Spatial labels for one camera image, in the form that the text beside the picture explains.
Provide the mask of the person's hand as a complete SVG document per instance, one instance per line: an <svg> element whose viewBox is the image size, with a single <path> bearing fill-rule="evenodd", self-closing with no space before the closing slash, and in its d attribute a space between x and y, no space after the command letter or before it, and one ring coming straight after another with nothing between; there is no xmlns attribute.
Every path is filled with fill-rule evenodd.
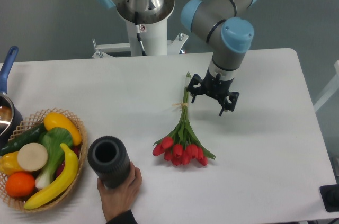
<svg viewBox="0 0 339 224"><path fill-rule="evenodd" d="M130 162L130 172L126 180L114 189L107 189L102 181L97 179L97 189L100 194L102 211L106 222L112 218L131 210L142 184L142 175L139 168Z"/></svg>

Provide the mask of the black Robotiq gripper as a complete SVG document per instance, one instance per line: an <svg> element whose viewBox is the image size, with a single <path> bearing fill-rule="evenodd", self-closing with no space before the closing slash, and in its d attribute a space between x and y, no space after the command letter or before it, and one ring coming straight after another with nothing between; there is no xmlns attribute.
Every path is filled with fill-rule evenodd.
<svg viewBox="0 0 339 224"><path fill-rule="evenodd" d="M191 103L194 103L197 96L206 95L221 105L219 116L227 111L233 112L239 97L239 92L229 90L233 79L232 71L217 68L209 68L203 81L198 74L194 74L187 86L192 97Z"/></svg>

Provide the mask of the dark sleeve forearm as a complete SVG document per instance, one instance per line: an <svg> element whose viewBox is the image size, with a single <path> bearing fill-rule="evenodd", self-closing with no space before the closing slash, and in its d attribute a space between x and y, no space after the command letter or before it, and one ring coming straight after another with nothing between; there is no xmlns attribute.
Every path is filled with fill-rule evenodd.
<svg viewBox="0 0 339 224"><path fill-rule="evenodd" d="M132 211L128 210L107 221L106 224L137 224L137 221L135 220Z"/></svg>

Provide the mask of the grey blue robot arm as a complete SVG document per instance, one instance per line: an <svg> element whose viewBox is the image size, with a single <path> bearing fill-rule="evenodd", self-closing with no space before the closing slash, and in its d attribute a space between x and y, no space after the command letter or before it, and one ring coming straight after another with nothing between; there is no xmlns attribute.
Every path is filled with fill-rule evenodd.
<svg viewBox="0 0 339 224"><path fill-rule="evenodd" d="M168 54L167 20L174 0L98 0L116 8L124 19L133 56ZM206 95L218 101L222 111L233 111L239 97L230 91L243 58L251 46L254 28L239 17L257 0L188 1L181 11L181 23L213 49L204 78L194 75L188 90L193 97Z"/></svg>

